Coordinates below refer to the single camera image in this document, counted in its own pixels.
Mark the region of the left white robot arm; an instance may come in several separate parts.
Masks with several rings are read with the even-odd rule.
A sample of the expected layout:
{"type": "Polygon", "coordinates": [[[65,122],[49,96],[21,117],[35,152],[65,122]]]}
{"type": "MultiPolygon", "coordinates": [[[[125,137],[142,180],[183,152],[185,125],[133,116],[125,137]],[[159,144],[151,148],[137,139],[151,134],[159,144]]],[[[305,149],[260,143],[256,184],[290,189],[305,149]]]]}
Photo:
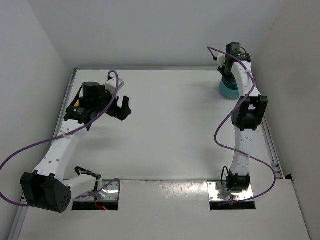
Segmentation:
{"type": "Polygon", "coordinates": [[[94,118],[107,114],[124,121],[132,113],[127,96],[123,97],[122,106],[118,106],[116,91],[124,84],[122,79],[114,78],[105,84],[82,84],[66,109],[59,130],[60,138],[53,141],[33,172],[25,172],[20,179],[28,206],[63,213],[73,199],[101,189],[102,176],[90,170],[77,166],[77,177],[65,180],[64,176],[77,145],[89,132],[94,118]]]}

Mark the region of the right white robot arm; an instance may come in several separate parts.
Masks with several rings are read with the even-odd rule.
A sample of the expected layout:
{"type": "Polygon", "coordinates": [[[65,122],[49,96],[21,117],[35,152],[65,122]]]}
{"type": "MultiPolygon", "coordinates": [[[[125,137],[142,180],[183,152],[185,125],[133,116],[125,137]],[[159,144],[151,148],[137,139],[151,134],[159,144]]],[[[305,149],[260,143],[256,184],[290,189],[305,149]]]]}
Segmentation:
{"type": "Polygon", "coordinates": [[[268,98],[261,95],[251,71],[251,57],[241,44],[226,45],[226,53],[218,57],[221,84],[228,89],[237,87],[239,100],[231,114],[235,129],[234,155],[227,170],[225,188],[230,192],[242,192],[250,186],[250,158],[254,133],[262,123],[268,98]]]}

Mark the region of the teal divided round container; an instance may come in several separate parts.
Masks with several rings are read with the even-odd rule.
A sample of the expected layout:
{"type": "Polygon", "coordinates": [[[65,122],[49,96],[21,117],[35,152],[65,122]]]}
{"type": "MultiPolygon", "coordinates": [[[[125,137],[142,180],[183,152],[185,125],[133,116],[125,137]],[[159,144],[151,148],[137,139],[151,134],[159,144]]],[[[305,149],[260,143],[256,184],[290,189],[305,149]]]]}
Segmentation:
{"type": "Polygon", "coordinates": [[[238,100],[240,97],[237,83],[228,83],[223,77],[219,84],[219,92],[224,98],[229,100],[238,100]]]}

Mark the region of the yellow lego plate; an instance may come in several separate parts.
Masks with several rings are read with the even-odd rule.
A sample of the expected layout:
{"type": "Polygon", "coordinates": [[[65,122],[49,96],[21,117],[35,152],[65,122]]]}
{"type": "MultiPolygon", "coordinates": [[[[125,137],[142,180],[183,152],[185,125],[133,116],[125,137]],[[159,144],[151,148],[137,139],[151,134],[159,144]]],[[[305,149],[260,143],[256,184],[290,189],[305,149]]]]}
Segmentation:
{"type": "Polygon", "coordinates": [[[73,107],[78,107],[78,106],[79,106],[79,102],[80,102],[80,101],[79,101],[79,99],[78,99],[75,103],[72,104],[72,106],[73,106],[73,107]]]}

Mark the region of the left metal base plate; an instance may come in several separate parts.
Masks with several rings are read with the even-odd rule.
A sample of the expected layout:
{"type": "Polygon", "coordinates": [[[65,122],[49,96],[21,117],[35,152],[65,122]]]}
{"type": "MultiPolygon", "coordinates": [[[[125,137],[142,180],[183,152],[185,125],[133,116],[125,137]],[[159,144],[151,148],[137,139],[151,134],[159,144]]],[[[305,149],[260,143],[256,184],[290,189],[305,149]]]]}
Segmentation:
{"type": "Polygon", "coordinates": [[[94,202],[98,203],[117,203],[120,196],[120,180],[103,180],[98,190],[102,190],[95,195],[85,193],[83,196],[74,199],[74,202],[94,202]]]}

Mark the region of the metal base plate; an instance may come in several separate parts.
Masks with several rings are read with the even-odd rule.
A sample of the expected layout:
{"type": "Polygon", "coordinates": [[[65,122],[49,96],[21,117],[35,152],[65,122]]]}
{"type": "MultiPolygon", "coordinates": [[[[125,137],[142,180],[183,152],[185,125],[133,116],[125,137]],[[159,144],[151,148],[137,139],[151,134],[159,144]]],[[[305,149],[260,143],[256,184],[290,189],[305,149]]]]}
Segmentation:
{"type": "Polygon", "coordinates": [[[94,202],[98,203],[117,203],[120,196],[120,180],[103,180],[98,190],[102,190],[95,195],[85,193],[83,196],[74,199],[74,202],[94,202]]]}
{"type": "Polygon", "coordinates": [[[227,191],[220,181],[208,181],[207,190],[210,203],[239,202],[247,199],[252,201],[254,197],[251,185],[247,190],[227,191]]]}

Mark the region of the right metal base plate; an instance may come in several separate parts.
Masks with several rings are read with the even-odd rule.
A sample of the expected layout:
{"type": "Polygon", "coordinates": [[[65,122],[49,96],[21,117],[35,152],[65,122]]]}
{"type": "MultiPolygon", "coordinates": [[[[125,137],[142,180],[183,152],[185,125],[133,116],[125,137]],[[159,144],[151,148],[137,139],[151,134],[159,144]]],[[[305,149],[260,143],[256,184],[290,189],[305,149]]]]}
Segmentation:
{"type": "Polygon", "coordinates": [[[210,203],[239,202],[247,199],[252,201],[254,197],[251,185],[247,190],[227,191],[220,181],[208,181],[207,190],[210,203]]]}

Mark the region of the aluminium frame rail left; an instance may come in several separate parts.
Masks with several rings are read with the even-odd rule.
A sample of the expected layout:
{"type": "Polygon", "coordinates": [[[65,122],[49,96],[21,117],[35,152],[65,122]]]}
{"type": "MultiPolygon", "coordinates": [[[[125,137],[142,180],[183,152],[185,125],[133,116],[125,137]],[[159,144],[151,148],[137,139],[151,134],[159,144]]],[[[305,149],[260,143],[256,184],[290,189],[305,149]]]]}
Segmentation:
{"type": "Polygon", "coordinates": [[[14,207],[17,207],[17,210],[14,214],[13,223],[10,228],[8,240],[18,240],[20,238],[22,228],[24,226],[26,216],[28,213],[28,207],[23,206],[27,205],[27,201],[25,198],[25,194],[23,190],[20,190],[20,193],[18,195],[17,199],[10,199],[10,202],[15,202],[17,204],[13,204],[14,207]]]}

